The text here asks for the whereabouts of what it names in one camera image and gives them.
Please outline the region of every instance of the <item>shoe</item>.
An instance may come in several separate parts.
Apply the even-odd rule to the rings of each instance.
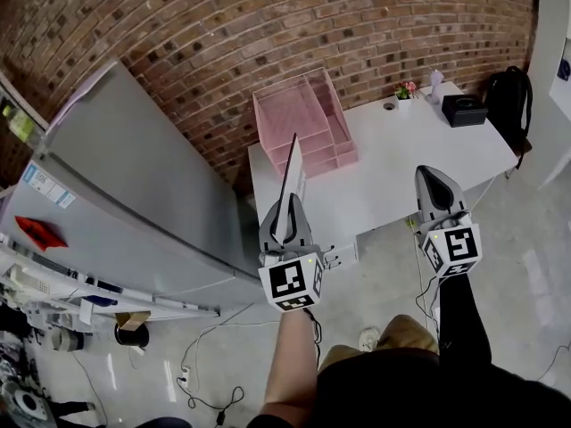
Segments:
[[[359,335],[359,350],[361,352],[372,352],[375,350],[378,341],[381,339],[381,332],[375,326],[365,328]]]

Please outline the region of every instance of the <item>white figurine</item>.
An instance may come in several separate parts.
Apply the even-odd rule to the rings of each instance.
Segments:
[[[440,102],[440,98],[436,93],[436,88],[442,84],[443,79],[444,75],[438,70],[434,70],[430,73],[430,85],[432,86],[432,92],[428,95],[427,99],[432,104],[438,104]]]

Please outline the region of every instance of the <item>flower pot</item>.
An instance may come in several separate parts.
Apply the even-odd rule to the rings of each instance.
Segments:
[[[396,96],[396,109],[399,110],[400,113],[405,114],[409,112],[410,105],[412,104],[412,98],[407,98],[402,100],[398,96]]]

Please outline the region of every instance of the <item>electrical outlet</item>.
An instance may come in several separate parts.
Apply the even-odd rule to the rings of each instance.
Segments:
[[[180,385],[182,385],[185,390],[188,390],[188,379],[190,377],[190,369],[186,366],[182,368],[182,376],[180,376]]]

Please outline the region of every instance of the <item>black bucket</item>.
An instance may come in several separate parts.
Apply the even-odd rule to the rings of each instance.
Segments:
[[[115,325],[115,339],[122,346],[145,347],[149,343],[149,330],[145,324],[139,326],[134,332],[120,330]]]

